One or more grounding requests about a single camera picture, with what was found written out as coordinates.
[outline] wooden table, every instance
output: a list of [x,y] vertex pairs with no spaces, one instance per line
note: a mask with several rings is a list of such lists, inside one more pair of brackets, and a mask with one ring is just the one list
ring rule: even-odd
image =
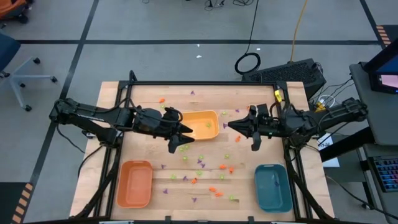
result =
[[[114,105],[118,82],[103,82],[97,106],[110,108]],[[302,83],[288,83],[289,98],[297,109],[308,109],[307,99]],[[209,141],[196,141],[189,144],[186,152],[177,150],[175,154],[169,154],[167,142],[163,139],[153,139],[137,133],[125,133],[121,163],[129,160],[146,160],[154,168],[152,182],[152,197],[145,208],[125,209],[115,202],[112,219],[129,220],[164,220],[170,215],[172,220],[213,220],[213,221],[246,221],[248,216],[253,216],[255,221],[292,221],[294,212],[266,213],[262,211],[256,202],[254,188],[254,169],[260,164],[282,164],[283,147],[281,138],[267,139],[262,137],[260,150],[252,152],[250,145],[252,139],[242,138],[235,142],[239,133],[231,128],[223,128],[223,123],[241,119],[248,113],[248,105],[259,105],[274,102],[274,94],[271,86],[144,86],[137,85],[132,89],[132,100],[135,105],[143,108],[160,108],[159,99],[165,98],[166,106],[173,106],[181,112],[214,110],[219,115],[219,135]],[[86,155],[98,147],[98,141],[88,140]],[[77,214],[89,201],[98,188],[104,152],[95,154],[83,166],[78,180],[75,198],[73,200],[70,215]],[[202,169],[197,164],[199,155],[203,155]],[[322,162],[319,153],[309,148],[301,150],[303,168],[307,181],[307,187],[317,202],[331,216],[333,208],[329,191],[325,180]],[[219,170],[219,166],[225,164],[233,166],[233,174],[227,170]],[[198,177],[197,170],[203,175]],[[225,179],[220,180],[220,174],[225,174]],[[183,177],[189,179],[198,177],[197,184],[183,181]],[[209,187],[215,187],[224,193],[223,197],[215,197]],[[228,199],[233,195],[235,201]],[[297,189],[298,200],[302,217],[305,216],[302,195]],[[104,193],[103,202],[106,202],[108,192]],[[104,214],[105,203],[101,207]]]

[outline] blue tray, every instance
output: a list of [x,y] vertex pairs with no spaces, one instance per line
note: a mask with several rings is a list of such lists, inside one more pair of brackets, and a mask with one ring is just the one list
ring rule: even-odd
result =
[[257,202],[266,212],[288,212],[292,195],[286,169],[279,164],[259,165],[254,173]]

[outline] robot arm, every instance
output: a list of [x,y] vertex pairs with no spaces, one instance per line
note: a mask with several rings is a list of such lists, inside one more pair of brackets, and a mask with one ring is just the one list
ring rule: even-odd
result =
[[[166,113],[162,117],[159,111],[151,108],[142,109],[133,105],[132,108],[115,106],[105,109],[81,104],[68,98],[55,102],[50,119],[57,124],[78,126],[87,133],[94,134],[101,145],[111,148],[119,146],[120,131],[133,131],[154,138],[162,137],[169,140],[169,153],[174,153],[177,146],[194,141],[193,138],[182,134],[191,133],[192,129],[180,123],[182,114],[179,111],[173,108],[165,110]],[[104,128],[92,121],[108,123],[111,127]]]

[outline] yellow clip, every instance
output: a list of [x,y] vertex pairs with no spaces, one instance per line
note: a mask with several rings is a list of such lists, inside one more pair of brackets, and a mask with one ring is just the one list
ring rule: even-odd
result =
[[282,102],[282,97],[281,97],[281,95],[280,95],[280,93],[279,93],[279,90],[275,90],[274,94],[275,94],[276,100],[277,100],[279,103]]

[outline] keyboard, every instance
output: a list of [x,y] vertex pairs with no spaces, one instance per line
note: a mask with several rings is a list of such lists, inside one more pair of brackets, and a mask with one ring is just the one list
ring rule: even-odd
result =
[[383,192],[398,191],[398,156],[370,157]]

